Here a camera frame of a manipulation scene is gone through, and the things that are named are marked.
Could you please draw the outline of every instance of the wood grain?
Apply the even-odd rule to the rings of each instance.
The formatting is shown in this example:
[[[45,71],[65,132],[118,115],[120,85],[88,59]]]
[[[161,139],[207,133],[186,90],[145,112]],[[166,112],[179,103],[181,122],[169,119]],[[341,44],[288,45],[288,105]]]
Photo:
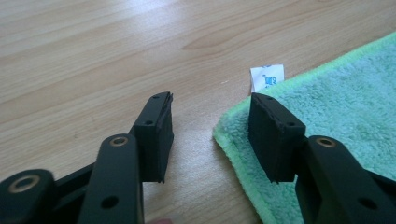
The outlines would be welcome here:
[[[1,1],[0,180],[93,162],[171,91],[176,138],[166,184],[144,185],[146,221],[260,222],[212,138],[248,96],[248,69],[294,77],[394,32],[395,12],[395,0]]]

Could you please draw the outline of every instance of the blue print on label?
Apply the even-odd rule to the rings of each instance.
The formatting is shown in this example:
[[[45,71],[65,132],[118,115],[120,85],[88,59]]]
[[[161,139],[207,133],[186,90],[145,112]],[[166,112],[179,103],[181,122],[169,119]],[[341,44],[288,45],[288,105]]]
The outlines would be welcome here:
[[[264,77],[265,84],[267,85],[275,85],[276,84],[276,77]]]

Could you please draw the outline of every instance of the screw hole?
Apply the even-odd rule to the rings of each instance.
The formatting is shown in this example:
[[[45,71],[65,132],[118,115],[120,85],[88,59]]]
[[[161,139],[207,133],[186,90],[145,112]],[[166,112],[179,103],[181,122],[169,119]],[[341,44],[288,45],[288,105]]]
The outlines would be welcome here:
[[[376,206],[376,203],[373,202],[373,200],[368,199],[368,198],[359,198],[358,199],[359,203],[363,205],[364,207],[371,209],[371,210],[376,210],[378,207]]]
[[[110,196],[102,200],[102,208],[103,209],[110,209],[119,203],[119,198],[116,196]]]
[[[120,147],[125,145],[128,142],[128,138],[126,137],[115,137],[111,139],[110,145],[113,147]]]
[[[15,180],[9,187],[8,191],[11,193],[21,193],[28,189],[31,189],[40,180],[38,175],[25,175],[17,180]]]
[[[323,147],[335,147],[335,142],[329,138],[317,138],[317,143]]]

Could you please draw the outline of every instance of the small white label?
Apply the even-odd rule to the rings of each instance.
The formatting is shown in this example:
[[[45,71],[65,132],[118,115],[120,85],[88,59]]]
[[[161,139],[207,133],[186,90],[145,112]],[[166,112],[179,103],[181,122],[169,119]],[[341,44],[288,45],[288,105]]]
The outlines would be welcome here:
[[[250,68],[251,92],[261,91],[285,79],[283,64]]]

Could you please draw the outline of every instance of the black plastic part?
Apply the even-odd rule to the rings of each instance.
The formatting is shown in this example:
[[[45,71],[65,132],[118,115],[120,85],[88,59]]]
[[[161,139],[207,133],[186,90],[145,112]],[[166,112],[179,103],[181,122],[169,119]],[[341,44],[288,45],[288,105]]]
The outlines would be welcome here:
[[[56,181],[59,200],[45,223],[70,224],[78,221],[93,166],[94,163]]]
[[[388,198],[396,207],[396,181],[388,179],[382,175],[378,175],[371,171],[367,171],[375,183],[384,191]]]
[[[305,140],[305,125],[271,96],[252,93],[248,139],[271,182],[291,182],[293,153]]]
[[[137,139],[143,182],[164,182],[169,152],[174,140],[172,94],[158,93],[148,99],[130,134]]]
[[[0,184],[0,223],[42,223],[56,200],[51,172],[20,172]]]
[[[113,135],[102,143],[78,223],[144,223],[138,150],[132,135]]]
[[[394,223],[396,208],[342,143],[311,136],[296,185],[305,223]]]

